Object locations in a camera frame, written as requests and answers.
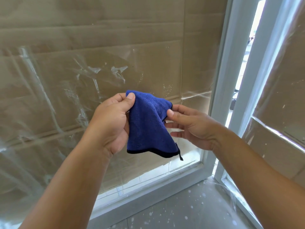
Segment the fingernail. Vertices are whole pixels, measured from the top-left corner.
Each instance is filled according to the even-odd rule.
[[[128,94],[128,96],[126,98],[132,100],[134,97],[135,97],[135,94],[131,92]]]
[[[173,116],[173,111],[172,111],[171,109],[169,109],[169,110],[167,111],[167,115],[168,115],[169,117],[172,117],[172,116]]]

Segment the paint-splattered floor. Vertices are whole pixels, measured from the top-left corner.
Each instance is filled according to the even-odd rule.
[[[110,228],[254,229],[216,183],[210,177]]]

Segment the microfiber cloth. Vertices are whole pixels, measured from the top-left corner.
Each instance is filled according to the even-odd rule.
[[[129,138],[127,152],[139,154],[150,151],[164,158],[179,155],[180,150],[164,126],[166,112],[173,104],[149,93],[130,91],[135,94],[135,104],[129,111]]]

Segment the forearm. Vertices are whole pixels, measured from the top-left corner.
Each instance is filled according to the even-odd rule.
[[[111,156],[80,142],[20,228],[86,228]]]
[[[229,130],[215,155],[265,229],[304,228],[305,190],[270,167]]]

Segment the brown cardboard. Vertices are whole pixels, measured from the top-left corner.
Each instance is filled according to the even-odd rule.
[[[256,120],[251,119],[243,139],[275,170],[305,187],[305,179],[295,179],[305,167],[305,154]]]
[[[254,116],[305,147],[305,12],[297,15],[284,41]]]
[[[114,94],[134,89],[208,112],[227,0],[2,3],[0,219],[24,216]],[[182,155],[196,149],[175,141]],[[124,148],[100,191],[170,161]]]
[[[211,91],[226,3],[226,0],[185,0],[183,97]]]

